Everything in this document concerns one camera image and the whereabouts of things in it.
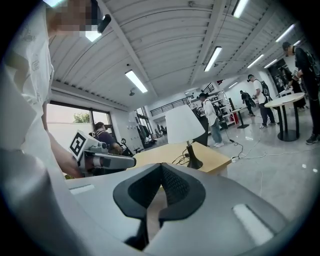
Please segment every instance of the corrugated metal ceiling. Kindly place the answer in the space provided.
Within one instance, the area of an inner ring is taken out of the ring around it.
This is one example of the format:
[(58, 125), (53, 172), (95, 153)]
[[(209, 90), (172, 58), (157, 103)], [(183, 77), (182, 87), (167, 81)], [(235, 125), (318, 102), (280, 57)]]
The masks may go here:
[[(54, 78), (129, 108), (145, 105), (156, 96), (186, 90), (192, 86), (191, 77), (205, 37), (212, 33), (208, 31), (211, 13), (221, 1), (225, 1), (225, 6), (195, 82), (244, 70), (261, 52), (271, 51), (275, 38), (294, 22), (278, 7), (246, 49), (232, 60), (274, 1), (250, 0), (237, 19), (232, 16), (237, 0), (105, 0), (103, 3), (114, 20), (96, 41), (76, 36), (56, 36), (50, 40)], [(112, 27), (113, 22), (124, 33), (148, 80), (120, 39), (119, 30)], [(216, 46), (223, 48), (216, 60), (218, 66), (204, 72)], [(155, 93), (149, 90), (142, 94), (137, 89), (135, 96), (130, 97), (130, 89), (135, 86), (125, 77), (125, 72), (131, 69)]]

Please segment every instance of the fluorescent light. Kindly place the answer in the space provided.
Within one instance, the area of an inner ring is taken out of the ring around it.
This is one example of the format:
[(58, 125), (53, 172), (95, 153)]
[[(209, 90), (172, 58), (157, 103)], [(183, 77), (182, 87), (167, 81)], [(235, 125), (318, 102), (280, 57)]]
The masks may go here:
[(233, 85), (229, 86), (229, 88), (231, 88), (232, 86), (235, 86), (238, 82), (235, 82)]
[(264, 55), (261, 54), (254, 62), (252, 62), (249, 66), (248, 69), (250, 69), (258, 60), (260, 60)]
[(300, 44), (301, 40), (296, 41), (293, 46), (297, 46), (298, 44)]
[(238, 0), (235, 4), (232, 15), (236, 18), (239, 18), (244, 11), (249, 0)]
[(273, 61), (271, 61), (269, 64), (265, 65), (264, 68), (269, 68), (273, 63), (276, 63), (278, 60), (274, 59)]
[(221, 50), (222, 50), (222, 47), (220, 47), (220, 46), (217, 46), (214, 49), (208, 64), (205, 66), (204, 72), (208, 72), (211, 69), (212, 65), (215, 63), (215, 61), (216, 61), (219, 53), (221, 52)]
[(63, 2), (64, 0), (43, 0), (47, 5), (50, 7), (55, 7), (60, 2)]
[(284, 38), (294, 27), (295, 27), (295, 24), (292, 24), (292, 25), (291, 25), (290, 27), (288, 27), (287, 30), (284, 31), (283, 34), (280, 35), (280, 36), (278, 37), (278, 39), (275, 40), (275, 41), (276, 41), (276, 42), (279, 42), (279, 41), (280, 41), (282, 38)]
[(134, 83), (136, 87), (138, 87), (138, 89), (142, 93), (146, 93), (148, 91), (147, 88), (142, 84), (142, 82), (139, 80), (139, 78), (136, 76), (136, 74), (132, 70), (125, 73), (125, 75), (127, 78), (131, 80), (132, 83)]
[(98, 37), (100, 37), (101, 34), (98, 33), (97, 31), (86, 31), (85, 32), (85, 37), (88, 38), (91, 42), (96, 40)]

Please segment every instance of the white t-shirt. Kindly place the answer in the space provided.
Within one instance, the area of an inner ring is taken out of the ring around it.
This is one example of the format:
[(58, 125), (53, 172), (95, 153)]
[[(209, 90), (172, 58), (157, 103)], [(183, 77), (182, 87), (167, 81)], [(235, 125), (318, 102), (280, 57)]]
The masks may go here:
[[(48, 169), (60, 169), (42, 122), (43, 104), (49, 100), (50, 86), (54, 76), (44, 3), (34, 10), (17, 33), (2, 63), (2, 73), (5, 80), (9, 81), (8, 84), (15, 85), (15, 91), (20, 93), (32, 108), (23, 111), (10, 109), (11, 115), (18, 117), (23, 115), (23, 112), (35, 113), (31, 115), (34, 117), (31, 125), (19, 131), (25, 134), (20, 149), (26, 154), (38, 157)], [(14, 137), (15, 134), (7, 134), (7, 136)]]
[(211, 101), (206, 99), (203, 102), (203, 110), (206, 118), (208, 119), (209, 126), (213, 126), (216, 122), (217, 115), (214, 106)]
[(260, 94), (258, 95), (257, 97), (257, 100), (259, 102), (259, 104), (263, 104), (265, 103), (266, 101), (266, 97), (263, 95), (262, 93), (262, 85), (261, 83), (258, 81), (258, 80), (254, 80), (253, 81), (253, 85), (254, 85), (254, 88), (257, 90), (257, 89), (260, 89)]

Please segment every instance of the ceiling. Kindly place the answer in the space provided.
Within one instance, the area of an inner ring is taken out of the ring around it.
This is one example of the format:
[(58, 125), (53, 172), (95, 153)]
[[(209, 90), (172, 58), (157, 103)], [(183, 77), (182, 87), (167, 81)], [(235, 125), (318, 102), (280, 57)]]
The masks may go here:
[[(98, 0), (110, 25), (94, 42), (55, 36), (49, 50), (54, 79), (70, 87), (135, 109), (214, 77), (241, 74), (261, 53), (257, 66), (282, 54), (275, 43), (295, 22), (273, 0), (249, 0), (240, 18), (237, 0)], [(296, 28), (288, 38), (302, 36)], [(216, 67), (204, 72), (216, 46)], [(125, 76), (133, 70), (148, 92)]]

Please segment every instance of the white lamp shade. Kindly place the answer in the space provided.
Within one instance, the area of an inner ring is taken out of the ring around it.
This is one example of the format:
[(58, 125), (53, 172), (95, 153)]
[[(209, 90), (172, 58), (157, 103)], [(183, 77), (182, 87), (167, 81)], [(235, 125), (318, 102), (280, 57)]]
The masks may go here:
[(196, 115), (188, 105), (178, 106), (165, 114), (168, 143), (182, 143), (205, 133)]

